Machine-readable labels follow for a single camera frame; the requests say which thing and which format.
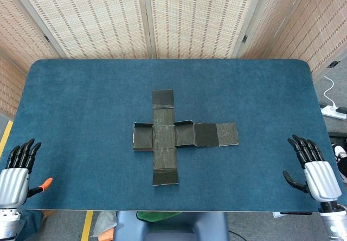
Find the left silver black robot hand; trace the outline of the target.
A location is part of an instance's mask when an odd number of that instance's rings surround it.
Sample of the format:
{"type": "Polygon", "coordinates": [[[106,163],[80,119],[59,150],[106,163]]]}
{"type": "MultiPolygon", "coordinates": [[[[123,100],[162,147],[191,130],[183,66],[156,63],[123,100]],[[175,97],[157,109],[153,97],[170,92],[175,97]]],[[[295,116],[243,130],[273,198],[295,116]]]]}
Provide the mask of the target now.
{"type": "Polygon", "coordinates": [[[29,188],[36,154],[41,143],[30,139],[22,145],[15,146],[10,152],[1,171],[1,209],[18,209],[28,198],[44,192],[52,184],[50,177],[40,186],[29,188]]]}

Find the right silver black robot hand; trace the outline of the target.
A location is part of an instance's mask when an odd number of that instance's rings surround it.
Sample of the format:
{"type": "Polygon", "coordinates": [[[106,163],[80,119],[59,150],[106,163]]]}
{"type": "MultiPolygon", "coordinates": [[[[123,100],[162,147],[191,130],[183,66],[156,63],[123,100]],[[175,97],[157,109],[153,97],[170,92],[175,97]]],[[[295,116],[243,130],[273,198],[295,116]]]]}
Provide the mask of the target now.
{"type": "Polygon", "coordinates": [[[325,161],[318,145],[297,135],[287,141],[297,155],[306,181],[305,184],[300,184],[294,181],[287,171],[283,171],[286,182],[291,187],[310,194],[315,201],[335,203],[342,192],[330,163],[325,161]]]}

